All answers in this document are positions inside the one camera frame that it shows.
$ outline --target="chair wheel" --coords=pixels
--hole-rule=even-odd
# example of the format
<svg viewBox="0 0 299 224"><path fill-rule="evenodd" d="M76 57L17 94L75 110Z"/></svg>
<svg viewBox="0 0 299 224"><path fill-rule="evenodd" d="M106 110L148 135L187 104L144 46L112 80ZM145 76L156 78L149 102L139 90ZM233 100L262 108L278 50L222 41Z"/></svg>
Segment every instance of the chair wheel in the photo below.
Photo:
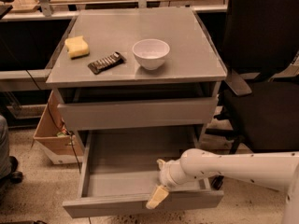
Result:
<svg viewBox="0 0 299 224"><path fill-rule="evenodd" d="M12 183L21 183L22 182L22 172L15 171L10 174L10 182Z"/></svg>
<svg viewBox="0 0 299 224"><path fill-rule="evenodd" d="M214 178L214 180L212 181L211 186L214 189L219 190L222 187L222 184L223 184L223 176L220 175L220 176L217 176L217 177Z"/></svg>

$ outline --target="office chair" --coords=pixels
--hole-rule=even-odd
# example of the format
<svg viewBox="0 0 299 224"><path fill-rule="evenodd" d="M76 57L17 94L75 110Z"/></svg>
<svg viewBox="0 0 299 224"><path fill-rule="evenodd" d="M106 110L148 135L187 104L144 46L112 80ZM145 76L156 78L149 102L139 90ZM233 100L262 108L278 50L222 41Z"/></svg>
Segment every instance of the office chair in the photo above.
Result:
<svg viewBox="0 0 299 224"><path fill-rule="evenodd" d="M299 50L299 0L229 0L218 52L228 68L217 119L233 126L230 153L239 144L253 152L299 150L299 82L267 82ZM259 73L246 82L240 74ZM208 134L220 131L207 130ZM218 189L222 177L212 183Z"/></svg>

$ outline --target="cabinet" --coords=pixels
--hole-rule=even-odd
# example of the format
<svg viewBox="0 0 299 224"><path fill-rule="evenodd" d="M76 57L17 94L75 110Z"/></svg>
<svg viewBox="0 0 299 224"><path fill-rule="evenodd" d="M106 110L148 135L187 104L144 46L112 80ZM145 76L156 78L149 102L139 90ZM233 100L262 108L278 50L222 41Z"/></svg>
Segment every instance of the cabinet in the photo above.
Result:
<svg viewBox="0 0 299 224"><path fill-rule="evenodd" d="M72 217L207 208L221 200L222 191L201 180L157 210L145 207L159 184L156 160L199 145L226 76L194 15L188 7L80 11L70 36L83 35L90 55L70 60L63 48L47 80L66 127L85 148L78 198L64 202ZM145 38L171 49L155 71L132 53ZM114 51L127 62L97 76L88 69Z"/></svg>

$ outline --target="white bowl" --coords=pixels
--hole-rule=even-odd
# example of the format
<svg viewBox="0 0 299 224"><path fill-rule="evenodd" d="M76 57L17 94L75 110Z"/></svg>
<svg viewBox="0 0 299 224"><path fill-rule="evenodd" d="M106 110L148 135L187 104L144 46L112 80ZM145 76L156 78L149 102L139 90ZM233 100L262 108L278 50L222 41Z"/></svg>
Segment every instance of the white bowl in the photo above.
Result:
<svg viewBox="0 0 299 224"><path fill-rule="evenodd" d="M148 70L155 70L164 64L169 50L167 43L157 39L145 39L133 45L136 60Z"/></svg>

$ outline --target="drawer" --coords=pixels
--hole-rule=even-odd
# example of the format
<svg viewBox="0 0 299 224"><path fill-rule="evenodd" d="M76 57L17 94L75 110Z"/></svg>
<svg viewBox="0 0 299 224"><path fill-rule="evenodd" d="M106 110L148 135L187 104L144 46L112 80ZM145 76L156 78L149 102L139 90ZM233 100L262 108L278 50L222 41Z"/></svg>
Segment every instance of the drawer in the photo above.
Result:
<svg viewBox="0 0 299 224"><path fill-rule="evenodd" d="M97 130L204 124L218 100L209 98L135 100L58 105L69 130Z"/></svg>
<svg viewBox="0 0 299 224"><path fill-rule="evenodd" d="M223 192L201 180L197 190L172 192L155 210L146 208L159 184L156 160L179 158L194 140L191 126L92 131L78 198L64 202L64 209L71 217L99 217L217 206Z"/></svg>

